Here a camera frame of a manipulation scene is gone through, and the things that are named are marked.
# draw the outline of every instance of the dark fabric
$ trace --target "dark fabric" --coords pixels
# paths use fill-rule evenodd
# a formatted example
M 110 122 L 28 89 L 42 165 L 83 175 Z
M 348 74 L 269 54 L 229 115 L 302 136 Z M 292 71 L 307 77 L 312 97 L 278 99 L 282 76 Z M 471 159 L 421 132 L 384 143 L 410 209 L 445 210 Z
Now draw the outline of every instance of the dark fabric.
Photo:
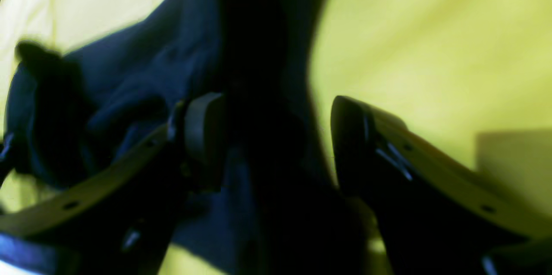
M 320 0 L 165 0 L 62 59 L 22 45 L 6 132 L 17 171 L 95 175 L 182 98 L 229 94 L 221 193 L 192 198 L 174 242 L 231 274 L 361 273 L 364 234 L 333 190 L 306 82 Z

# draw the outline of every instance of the yellow fabric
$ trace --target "yellow fabric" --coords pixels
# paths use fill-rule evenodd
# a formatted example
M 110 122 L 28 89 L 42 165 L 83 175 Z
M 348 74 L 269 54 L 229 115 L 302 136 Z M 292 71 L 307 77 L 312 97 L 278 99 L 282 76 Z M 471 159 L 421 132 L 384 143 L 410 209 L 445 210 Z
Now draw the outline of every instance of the yellow fabric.
M 549 1 L 329 0 L 311 71 L 329 156 L 331 102 L 349 95 L 552 216 Z
M 311 71 L 327 156 L 331 102 L 353 96 L 402 117 L 513 199 L 552 216 L 549 1 L 329 0 Z M 144 18 L 160 2 L 2 0 L 0 101 L 20 38 L 69 51 Z M 17 211 L 49 196 L 43 191 L 10 175 L 0 200 Z M 162 274 L 187 273 L 217 271 L 172 247 Z

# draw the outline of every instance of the yellow-green background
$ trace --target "yellow-green background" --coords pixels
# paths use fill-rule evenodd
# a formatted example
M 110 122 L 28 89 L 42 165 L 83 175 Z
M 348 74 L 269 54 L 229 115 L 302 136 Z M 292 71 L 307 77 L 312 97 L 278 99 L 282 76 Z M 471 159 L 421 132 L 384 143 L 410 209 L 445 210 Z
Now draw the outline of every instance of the yellow-green background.
M 161 1 L 2 0 L 0 101 L 20 38 L 70 51 L 143 19 Z M 513 203 L 552 216 L 551 1 L 328 0 L 310 79 L 327 157 L 331 102 L 353 96 L 402 117 Z M 17 211 L 44 192 L 11 175 L 0 199 Z M 161 274 L 181 273 L 217 271 L 172 247 Z

